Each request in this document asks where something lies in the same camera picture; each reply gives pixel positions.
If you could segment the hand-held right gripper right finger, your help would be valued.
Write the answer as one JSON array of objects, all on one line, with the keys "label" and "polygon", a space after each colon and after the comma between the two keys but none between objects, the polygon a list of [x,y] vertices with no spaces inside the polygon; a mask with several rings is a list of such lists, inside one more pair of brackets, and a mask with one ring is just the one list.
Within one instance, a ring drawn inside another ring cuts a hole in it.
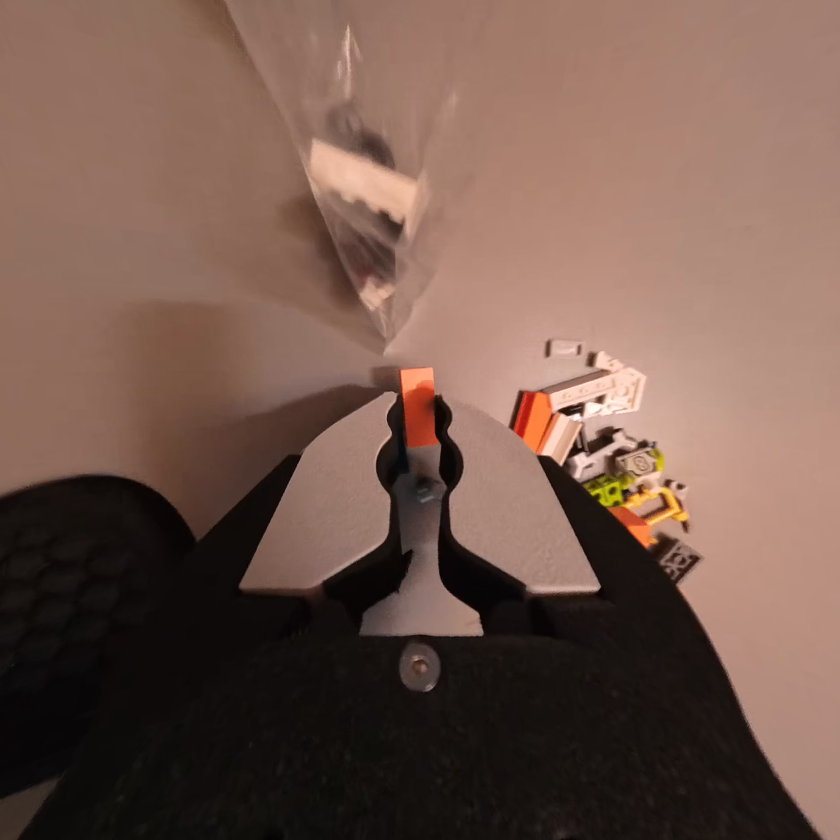
[{"label": "hand-held right gripper right finger", "polygon": [[473,406],[436,399],[437,563],[455,596],[577,596],[600,584],[539,458]]}]

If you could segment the clear plastic bag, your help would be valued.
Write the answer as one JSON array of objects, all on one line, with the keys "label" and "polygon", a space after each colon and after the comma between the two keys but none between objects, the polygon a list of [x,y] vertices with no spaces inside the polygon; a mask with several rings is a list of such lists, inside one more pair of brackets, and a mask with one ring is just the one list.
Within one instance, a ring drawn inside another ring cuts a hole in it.
[{"label": "clear plastic bag", "polygon": [[[439,271],[474,181],[484,41],[497,2],[225,2],[288,128],[343,275],[385,350]],[[312,184],[313,139],[424,179],[408,226]]]}]

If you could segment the long white lego piece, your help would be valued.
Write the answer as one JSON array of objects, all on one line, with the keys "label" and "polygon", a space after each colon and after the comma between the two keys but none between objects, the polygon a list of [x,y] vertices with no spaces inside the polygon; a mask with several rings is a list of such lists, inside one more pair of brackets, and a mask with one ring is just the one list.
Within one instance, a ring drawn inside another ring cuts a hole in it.
[{"label": "long white lego piece", "polygon": [[414,179],[319,139],[311,140],[308,175],[322,193],[337,194],[347,203],[362,202],[399,224],[414,225],[426,209],[423,178]]}]

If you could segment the pile of lego pieces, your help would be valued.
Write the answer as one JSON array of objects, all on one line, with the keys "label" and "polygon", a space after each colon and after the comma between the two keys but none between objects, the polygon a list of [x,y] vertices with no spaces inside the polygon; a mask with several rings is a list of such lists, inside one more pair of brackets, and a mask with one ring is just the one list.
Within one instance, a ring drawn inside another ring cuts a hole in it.
[{"label": "pile of lego pieces", "polygon": [[540,390],[520,392],[512,431],[536,455],[561,467],[603,509],[610,512],[675,584],[699,567],[704,556],[687,541],[659,530],[668,524],[690,531],[688,486],[666,476],[658,442],[621,427],[602,428],[590,438],[594,421],[636,413],[647,377],[603,350],[583,342],[550,339],[545,358],[585,360],[586,372]]}]

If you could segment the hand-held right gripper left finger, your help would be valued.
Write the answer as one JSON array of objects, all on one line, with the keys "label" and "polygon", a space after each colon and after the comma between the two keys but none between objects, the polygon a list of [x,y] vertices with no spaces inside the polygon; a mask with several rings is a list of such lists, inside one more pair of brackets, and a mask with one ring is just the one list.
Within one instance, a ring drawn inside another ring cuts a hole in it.
[{"label": "hand-held right gripper left finger", "polygon": [[382,599],[399,587],[407,557],[388,482],[396,407],[397,394],[384,392],[303,449],[242,592]]}]

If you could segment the orange lego piece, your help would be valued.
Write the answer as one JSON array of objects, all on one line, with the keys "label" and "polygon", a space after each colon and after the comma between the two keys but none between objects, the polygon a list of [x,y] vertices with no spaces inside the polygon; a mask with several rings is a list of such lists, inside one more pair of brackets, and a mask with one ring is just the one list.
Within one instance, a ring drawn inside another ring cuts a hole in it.
[{"label": "orange lego piece", "polygon": [[436,391],[431,367],[400,370],[406,447],[436,445]]}]

